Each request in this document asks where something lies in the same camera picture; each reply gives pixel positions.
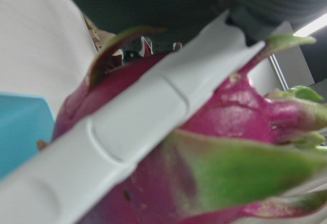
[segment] white wall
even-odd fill
[[[56,115],[95,54],[70,0],[0,0],[0,91],[43,95]]]

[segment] light blue object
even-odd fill
[[[0,179],[38,153],[37,140],[50,141],[54,123],[43,97],[0,92]]]

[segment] fluorescent light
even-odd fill
[[[293,35],[299,37],[306,37],[319,29],[322,29],[327,25],[327,13],[322,15],[318,19],[314,20],[313,22],[309,23],[308,25],[304,26],[300,30],[296,31]]]

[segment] white surface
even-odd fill
[[[189,45],[167,55],[113,101],[5,178],[0,185],[0,223],[73,223],[128,177],[228,74],[263,47],[262,42],[247,47],[243,32],[224,22],[225,15],[214,20]],[[193,46],[204,42],[211,44],[195,55]]]
[[[282,89],[268,59],[259,63],[248,76],[260,95],[265,95],[274,89]]]
[[[44,96],[56,116],[96,54],[70,0],[0,0],[0,91]]]

